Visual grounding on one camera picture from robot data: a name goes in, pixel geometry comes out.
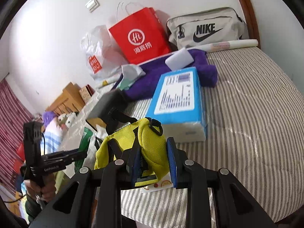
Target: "white wall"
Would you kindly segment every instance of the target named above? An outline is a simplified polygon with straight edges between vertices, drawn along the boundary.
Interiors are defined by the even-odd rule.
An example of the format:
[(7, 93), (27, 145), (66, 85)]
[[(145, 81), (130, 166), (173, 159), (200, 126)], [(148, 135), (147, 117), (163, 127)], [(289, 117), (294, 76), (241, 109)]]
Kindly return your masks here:
[(93, 79), (85, 67), (80, 40), (97, 25), (116, 22), (119, 1), (152, 6), (165, 24), (169, 15), (231, 6), (244, 18), (238, 0), (28, 0), (14, 18), (10, 41), (10, 73), (34, 108), (43, 112), (70, 81), (79, 86)]
[(260, 32), (261, 49), (304, 93), (304, 30), (282, 0), (251, 0)]
[(9, 45), (12, 24), (9, 24), (0, 39), (0, 81), (9, 73)]
[(9, 74), (5, 80), (8, 85), (16, 95), (17, 99), (23, 104), (23, 106), (33, 115), (37, 113), (37, 110), (32, 106), (32, 104), (28, 101), (28, 99), (24, 96), (23, 92), (20, 90), (18, 84), (15, 82), (15, 78), (12, 74)]

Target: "nike bag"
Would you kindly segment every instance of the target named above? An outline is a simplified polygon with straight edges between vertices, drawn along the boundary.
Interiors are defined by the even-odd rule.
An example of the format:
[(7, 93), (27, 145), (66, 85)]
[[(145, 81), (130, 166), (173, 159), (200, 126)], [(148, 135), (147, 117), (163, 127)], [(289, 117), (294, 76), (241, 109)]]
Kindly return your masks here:
[(210, 43), (238, 40), (245, 22), (233, 8), (217, 8), (169, 18), (169, 41), (178, 49)]
[(144, 7), (109, 31), (130, 63), (139, 64), (171, 52), (153, 8)]

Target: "purple knit hat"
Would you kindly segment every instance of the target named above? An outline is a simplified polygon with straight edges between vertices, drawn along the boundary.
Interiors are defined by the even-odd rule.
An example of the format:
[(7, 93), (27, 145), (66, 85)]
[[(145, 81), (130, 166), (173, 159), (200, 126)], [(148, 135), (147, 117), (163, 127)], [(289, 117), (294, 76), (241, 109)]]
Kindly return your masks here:
[(46, 128), (55, 117), (57, 117), (57, 116), (54, 112), (44, 112), (42, 114), (42, 120), (44, 123), (44, 127)]

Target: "wooden headboard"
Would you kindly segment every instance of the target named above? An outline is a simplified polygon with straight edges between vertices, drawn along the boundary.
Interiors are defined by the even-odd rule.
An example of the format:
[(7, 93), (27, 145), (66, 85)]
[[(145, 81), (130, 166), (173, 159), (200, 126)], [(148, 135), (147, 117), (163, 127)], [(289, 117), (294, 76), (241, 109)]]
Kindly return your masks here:
[(258, 48), (261, 49), (259, 28), (257, 26), (257, 19), (255, 17), (255, 13), (251, 1), (250, 0), (239, 0), (239, 1), (245, 16), (249, 38), (256, 39), (259, 43)]
[(53, 111), (59, 116), (63, 113), (80, 112), (84, 106), (85, 102), (79, 94), (79, 87), (70, 82), (46, 111)]

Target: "yellow bag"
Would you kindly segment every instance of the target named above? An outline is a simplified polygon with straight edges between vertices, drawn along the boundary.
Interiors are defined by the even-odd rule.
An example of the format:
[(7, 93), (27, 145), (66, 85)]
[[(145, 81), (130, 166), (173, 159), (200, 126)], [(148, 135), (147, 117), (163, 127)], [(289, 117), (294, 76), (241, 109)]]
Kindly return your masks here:
[(96, 152), (94, 168), (106, 167), (109, 162), (115, 160), (114, 155), (117, 157), (121, 152), (132, 148), (137, 143), (139, 143), (142, 156), (138, 163), (143, 171), (139, 172), (139, 176), (135, 176), (137, 178), (135, 186), (146, 186), (160, 181), (169, 172), (166, 139), (163, 135), (161, 123), (151, 118), (142, 118), (107, 136)]

